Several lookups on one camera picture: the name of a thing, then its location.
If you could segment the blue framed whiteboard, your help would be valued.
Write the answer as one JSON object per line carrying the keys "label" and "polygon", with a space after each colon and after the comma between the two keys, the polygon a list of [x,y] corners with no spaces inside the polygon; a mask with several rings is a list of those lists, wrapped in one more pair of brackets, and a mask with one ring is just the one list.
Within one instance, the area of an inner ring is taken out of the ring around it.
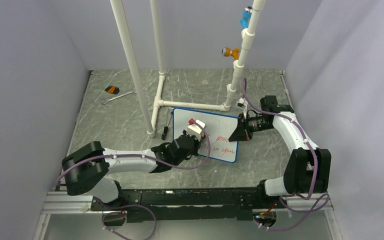
{"label": "blue framed whiteboard", "polygon": [[189,120],[205,123],[204,129],[209,135],[210,146],[204,140],[198,154],[205,157],[210,150],[211,159],[234,163],[237,159],[238,142],[229,142],[229,137],[237,127],[237,117],[220,113],[189,108],[175,107],[172,114],[172,135],[177,138],[182,134]]}

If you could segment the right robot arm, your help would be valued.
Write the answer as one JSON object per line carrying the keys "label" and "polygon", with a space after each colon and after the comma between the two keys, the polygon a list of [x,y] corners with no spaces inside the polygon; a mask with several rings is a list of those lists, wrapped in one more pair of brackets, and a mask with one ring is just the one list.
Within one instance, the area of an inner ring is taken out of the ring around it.
{"label": "right robot arm", "polygon": [[267,95],[260,99],[260,109],[252,112],[254,116],[249,115],[249,110],[238,115],[237,127],[229,142],[250,141],[255,132],[275,129],[290,151],[283,176],[263,180],[264,189],[255,194],[256,203],[267,208],[275,196],[325,193],[332,155],[308,137],[296,120],[293,108],[279,104],[276,96]]}

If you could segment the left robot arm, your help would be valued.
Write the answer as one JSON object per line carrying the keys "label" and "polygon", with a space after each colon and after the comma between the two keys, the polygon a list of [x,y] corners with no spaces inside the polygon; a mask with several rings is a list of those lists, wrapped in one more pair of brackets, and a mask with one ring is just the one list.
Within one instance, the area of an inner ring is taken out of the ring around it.
{"label": "left robot arm", "polygon": [[163,173],[181,169],[181,163],[198,155],[206,135],[191,135],[183,132],[172,142],[142,151],[119,151],[102,147],[99,141],[92,141],[65,157],[62,173],[57,178],[64,180],[70,196],[89,194],[104,203],[109,209],[117,210],[125,203],[122,187],[107,175],[115,173]]}

